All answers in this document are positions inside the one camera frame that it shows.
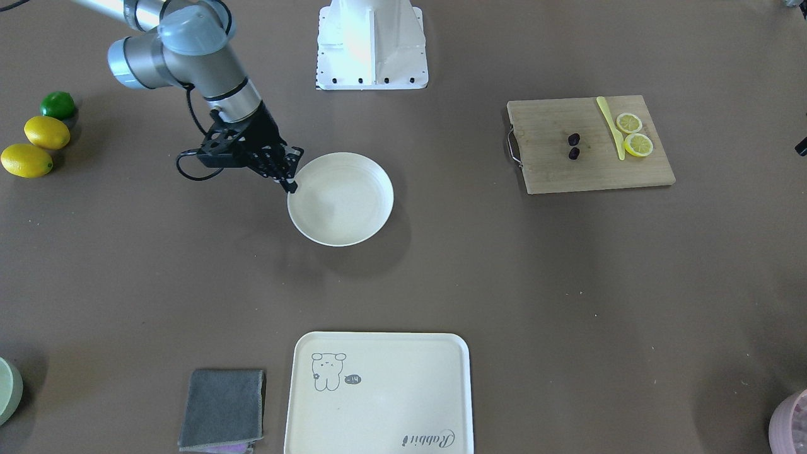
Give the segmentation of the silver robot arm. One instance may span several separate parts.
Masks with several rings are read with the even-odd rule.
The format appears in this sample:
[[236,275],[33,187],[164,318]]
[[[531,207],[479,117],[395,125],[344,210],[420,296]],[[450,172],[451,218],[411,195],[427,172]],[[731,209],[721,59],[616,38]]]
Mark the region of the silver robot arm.
[[222,1],[83,1],[90,8],[138,31],[121,38],[107,54],[110,71],[137,90],[182,87],[197,90],[210,108],[212,124],[196,157],[219,175],[225,168],[248,168],[297,190],[295,173],[303,150],[288,146],[253,81],[230,47],[236,31]]

